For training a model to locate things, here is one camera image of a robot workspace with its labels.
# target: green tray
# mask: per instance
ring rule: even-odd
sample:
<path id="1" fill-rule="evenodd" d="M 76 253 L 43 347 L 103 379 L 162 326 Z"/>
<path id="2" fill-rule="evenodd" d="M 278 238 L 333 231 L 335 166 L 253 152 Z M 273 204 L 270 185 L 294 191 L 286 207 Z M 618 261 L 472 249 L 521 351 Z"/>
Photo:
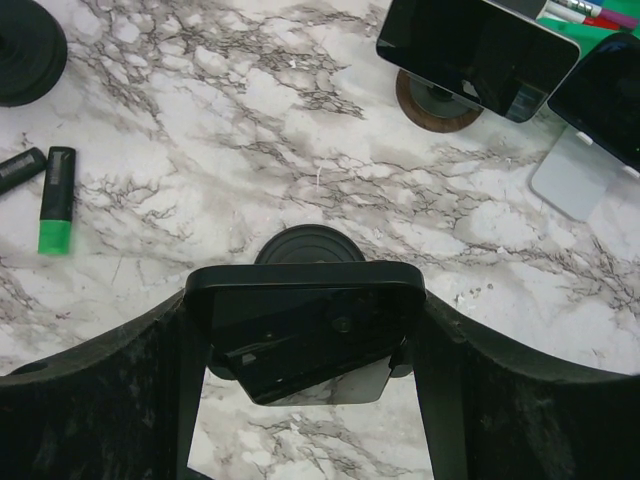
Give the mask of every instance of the green tray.
<path id="1" fill-rule="evenodd" d="M 624 13 L 631 17 L 640 18 L 640 0 L 606 0 L 603 5 L 610 10 Z M 581 57 L 587 55 L 593 48 L 609 35 L 615 33 L 606 28 L 590 27 L 588 25 L 576 25 L 573 23 L 551 20 L 550 18 L 540 18 L 538 23 L 555 30 L 562 35 L 572 38 L 580 45 Z M 640 27 L 632 32 L 640 38 Z"/>

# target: black smartphone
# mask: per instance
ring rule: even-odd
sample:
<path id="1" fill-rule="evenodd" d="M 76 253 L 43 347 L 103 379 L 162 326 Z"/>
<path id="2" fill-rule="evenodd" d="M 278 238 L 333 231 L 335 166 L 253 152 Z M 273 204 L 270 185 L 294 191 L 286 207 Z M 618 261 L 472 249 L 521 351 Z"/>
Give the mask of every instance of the black smartphone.
<path id="1" fill-rule="evenodd" d="M 582 59 L 549 107 L 640 171 L 640 39 L 615 33 Z"/>
<path id="2" fill-rule="evenodd" d="M 573 40 L 483 0 L 394 0 L 376 49 L 514 122 L 529 120 L 580 58 Z"/>
<path id="3" fill-rule="evenodd" d="M 185 289 L 218 362 L 261 405 L 377 400 L 424 299 L 420 270 L 398 262 L 208 267 Z"/>

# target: white marble countertop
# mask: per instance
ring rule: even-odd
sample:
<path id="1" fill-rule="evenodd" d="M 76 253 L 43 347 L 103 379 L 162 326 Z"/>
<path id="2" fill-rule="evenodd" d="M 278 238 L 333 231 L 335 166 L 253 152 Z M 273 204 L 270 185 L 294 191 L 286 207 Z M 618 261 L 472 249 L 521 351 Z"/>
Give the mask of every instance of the white marble countertop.
<path id="1" fill-rule="evenodd" d="M 0 198 L 0 373 L 149 310 L 196 267 L 322 223 L 525 344 L 640 371 L 640 189 L 586 224 L 527 186 L 564 125 L 415 127 L 375 37 L 388 0 L 40 0 L 70 60 L 0 110 L 0 158 L 78 149 L 73 254 L 36 254 L 42 176 Z M 430 479 L 411 377 L 359 407 L 269 409 L 207 376 L 191 464 L 217 480 Z"/>

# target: black marker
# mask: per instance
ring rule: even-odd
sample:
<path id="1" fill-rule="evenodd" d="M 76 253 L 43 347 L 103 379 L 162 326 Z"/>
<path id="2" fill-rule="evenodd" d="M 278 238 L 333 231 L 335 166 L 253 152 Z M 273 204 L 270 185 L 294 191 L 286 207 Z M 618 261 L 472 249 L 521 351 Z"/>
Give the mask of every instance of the black marker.
<path id="1" fill-rule="evenodd" d="M 47 167 L 47 159 L 37 148 L 0 163 L 0 195 L 30 180 Z"/>
<path id="2" fill-rule="evenodd" d="M 38 253 L 69 253 L 75 174 L 76 151 L 69 147 L 51 147 L 42 192 Z"/>

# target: black disc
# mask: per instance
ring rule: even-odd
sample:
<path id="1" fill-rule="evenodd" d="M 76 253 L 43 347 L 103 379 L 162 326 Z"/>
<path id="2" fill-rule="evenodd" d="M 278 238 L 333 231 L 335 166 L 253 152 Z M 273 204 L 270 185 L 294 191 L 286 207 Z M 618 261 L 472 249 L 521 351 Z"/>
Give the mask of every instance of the black disc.
<path id="1" fill-rule="evenodd" d="M 256 264 L 364 262 L 358 246 L 346 235 L 322 225 L 300 225 L 267 242 Z"/>
<path id="2" fill-rule="evenodd" d="M 0 1 L 0 106 L 42 97 L 66 63 L 67 41 L 49 12 L 33 0 Z"/>

